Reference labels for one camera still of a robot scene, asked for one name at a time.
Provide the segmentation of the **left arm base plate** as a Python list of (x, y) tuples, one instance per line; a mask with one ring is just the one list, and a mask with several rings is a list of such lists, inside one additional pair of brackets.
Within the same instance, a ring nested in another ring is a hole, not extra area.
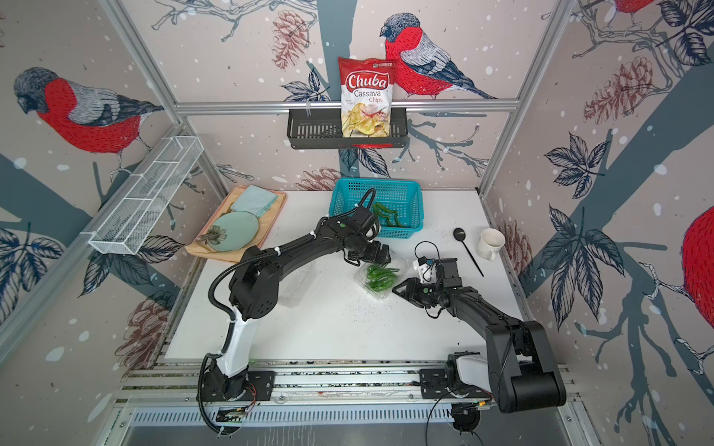
[(243, 371), (228, 378), (218, 368), (212, 368), (203, 373), (198, 395), (204, 403), (262, 403), (271, 399), (275, 377), (273, 371)]

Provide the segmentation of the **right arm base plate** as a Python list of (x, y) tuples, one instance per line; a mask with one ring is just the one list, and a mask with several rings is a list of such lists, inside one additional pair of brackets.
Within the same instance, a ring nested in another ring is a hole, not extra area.
[(450, 381), (444, 369), (420, 369), (418, 387), (424, 400), (437, 400), (442, 397), (491, 400), (491, 394), (481, 388)]

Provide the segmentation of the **teal plastic mesh basket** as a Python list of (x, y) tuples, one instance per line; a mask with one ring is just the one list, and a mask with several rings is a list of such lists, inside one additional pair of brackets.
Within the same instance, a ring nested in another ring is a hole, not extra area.
[(399, 221), (403, 224), (403, 228), (386, 227), (382, 225), (383, 220), (377, 217), (380, 223), (379, 238), (409, 239), (423, 229), (424, 206), (422, 190), (418, 183), (409, 180), (342, 178), (334, 187), (329, 216), (334, 217), (353, 210), (371, 189), (376, 191), (372, 206), (375, 203), (381, 203), (390, 209), (396, 210), (399, 215)]

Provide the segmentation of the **green peppers pile container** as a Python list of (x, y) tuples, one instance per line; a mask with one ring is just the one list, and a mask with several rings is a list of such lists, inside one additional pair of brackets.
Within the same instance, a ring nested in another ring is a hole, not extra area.
[(375, 292), (391, 290), (399, 277), (399, 269), (373, 264), (366, 273), (366, 287)]

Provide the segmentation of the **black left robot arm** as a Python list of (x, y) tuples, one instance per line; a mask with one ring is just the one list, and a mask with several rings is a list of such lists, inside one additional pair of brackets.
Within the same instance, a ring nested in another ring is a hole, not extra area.
[(272, 249), (251, 247), (240, 262), (220, 273), (208, 287), (210, 304), (225, 312), (229, 325), (221, 350), (202, 360), (197, 399), (205, 392), (221, 401), (236, 401), (250, 388), (248, 355), (257, 332), (256, 321), (277, 305), (282, 280), (291, 273), (340, 252), (346, 263), (387, 265), (390, 248), (376, 240), (379, 218), (371, 210), (377, 191), (367, 190), (350, 211), (321, 217), (314, 230)]

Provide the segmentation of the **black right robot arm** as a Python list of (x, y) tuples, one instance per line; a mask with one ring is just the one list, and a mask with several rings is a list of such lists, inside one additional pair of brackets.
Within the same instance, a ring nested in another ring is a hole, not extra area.
[(392, 293), (422, 310), (448, 312), (485, 340), (485, 354), (465, 351), (448, 357), (442, 388), (459, 396), (479, 388), (503, 414), (566, 403), (565, 383), (540, 323), (509, 316), (463, 284), (455, 258), (433, 262), (432, 276), (431, 282), (408, 278)]

